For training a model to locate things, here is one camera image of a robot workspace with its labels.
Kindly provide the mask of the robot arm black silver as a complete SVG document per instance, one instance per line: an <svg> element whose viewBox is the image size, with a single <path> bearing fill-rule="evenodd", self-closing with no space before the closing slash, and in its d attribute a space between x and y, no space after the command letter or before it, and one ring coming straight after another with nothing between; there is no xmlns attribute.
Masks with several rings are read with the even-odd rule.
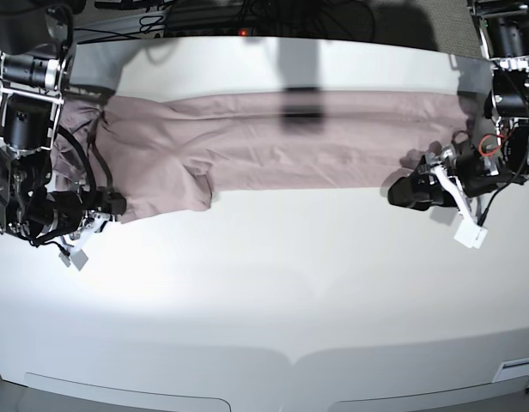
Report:
<svg viewBox="0 0 529 412"><path fill-rule="evenodd" d="M74 63L74 16L83 1L0 1L0 233L35 248L55 245L72 264L82 245L126 211L100 188L88 151L60 123ZM75 189L49 191L57 137L86 173Z"/></svg>
<svg viewBox="0 0 529 412"><path fill-rule="evenodd" d="M529 1L470 1L467 8L490 63L483 115L495 130L423 154L413 172L389 188L391 205L465 213L472 200L496 198L529 181Z"/></svg>

